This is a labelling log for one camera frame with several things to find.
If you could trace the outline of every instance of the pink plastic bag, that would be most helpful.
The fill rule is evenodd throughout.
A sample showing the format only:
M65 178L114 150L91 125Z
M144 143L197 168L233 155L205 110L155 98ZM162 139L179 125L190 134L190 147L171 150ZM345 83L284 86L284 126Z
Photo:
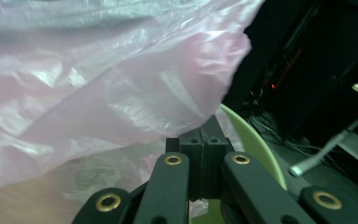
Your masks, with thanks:
M0 223L68 223L136 188L141 144L216 111L261 3L0 1Z

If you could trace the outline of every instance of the brass screw hole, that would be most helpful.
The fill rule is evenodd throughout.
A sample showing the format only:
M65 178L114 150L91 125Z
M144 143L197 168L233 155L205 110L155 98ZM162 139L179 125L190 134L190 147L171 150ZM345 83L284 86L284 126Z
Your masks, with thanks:
M100 212L110 212L113 209L116 209L121 203L120 196L114 194L114 193L108 193L101 196L97 203L95 204L95 207Z
M333 194L327 193L325 191L320 190L313 192L313 200L315 200L315 202L319 205L328 209L338 210L342 208L342 202Z
M251 161L251 159L242 155L235 155L232 157L232 160L237 164L248 164Z
M182 162L182 158L180 158L178 156L169 156L169 157L165 158L165 163L167 163L169 165L177 165L181 162Z

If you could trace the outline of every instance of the black metal bracket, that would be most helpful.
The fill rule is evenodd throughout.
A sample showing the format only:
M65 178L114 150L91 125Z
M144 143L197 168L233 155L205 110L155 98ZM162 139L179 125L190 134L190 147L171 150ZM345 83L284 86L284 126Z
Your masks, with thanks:
M304 189L297 203L255 157L234 151L215 117L167 139L147 183L98 191L73 223L187 223L188 200L201 198L220 199L226 223L358 223L358 208L328 189Z

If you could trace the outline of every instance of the plastic bag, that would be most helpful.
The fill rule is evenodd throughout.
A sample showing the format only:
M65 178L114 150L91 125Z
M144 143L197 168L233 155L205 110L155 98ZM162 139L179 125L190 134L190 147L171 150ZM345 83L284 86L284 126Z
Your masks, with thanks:
M242 31L260 5L0 1L0 202L23 206L8 209L0 223L43 223L24 197L34 199L34 209L49 201L40 213L56 215L49 223L67 223L67 211L79 208L68 201L84 200L84 191L76 196L80 183L93 179L131 190L139 161L124 169L117 158L135 160L131 148L139 145L133 144L175 137L214 113L250 50ZM65 193L69 177L95 171L99 163L105 175L79 172L80 189ZM55 182L65 178L65 184Z
M236 150L244 151L226 114L216 117ZM71 223L86 200L105 188L132 191L149 179L165 140L135 144L68 161L45 175L0 188L0 223ZM208 202L195 201L189 215L208 212Z

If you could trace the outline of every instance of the wire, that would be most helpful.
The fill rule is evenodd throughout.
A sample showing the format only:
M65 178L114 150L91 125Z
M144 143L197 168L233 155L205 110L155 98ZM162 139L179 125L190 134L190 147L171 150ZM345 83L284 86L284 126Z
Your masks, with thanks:
M301 145L301 144L296 144L296 143L291 143L292 146L294 147L306 147L306 148L312 148L312 149L317 149L317 150L322 150L322 147L314 147L314 146L310 146L310 145Z
M259 98L263 97L263 93L264 93L263 88L260 88L260 94L258 95L258 97Z
M309 154L307 152L304 152L300 148L294 146L289 141L283 141L283 138L277 132L275 132L274 130L272 130L270 127L268 127L267 125L263 124L262 122L260 122L254 116L251 116L250 118L251 118L251 119L249 119L250 123L257 130L258 133L260 133L260 131L257 129L257 127L254 126L253 121L256 122L258 125L260 125L261 127L263 127L269 133L269 135L272 136L277 142L271 142L270 140L268 140L266 138L266 136L264 136L264 134L260 134L263 137L264 140L269 141L269 142L274 143L274 144L282 145L284 147L288 147L290 149L294 149L294 150L298 151L299 153L301 153L301 154L303 154L303 155L305 155L307 157L311 156L311 154Z
M267 118L267 116L261 114L260 115L261 121L263 121L264 124L271 126L272 124L276 126L275 120L272 122L271 119Z

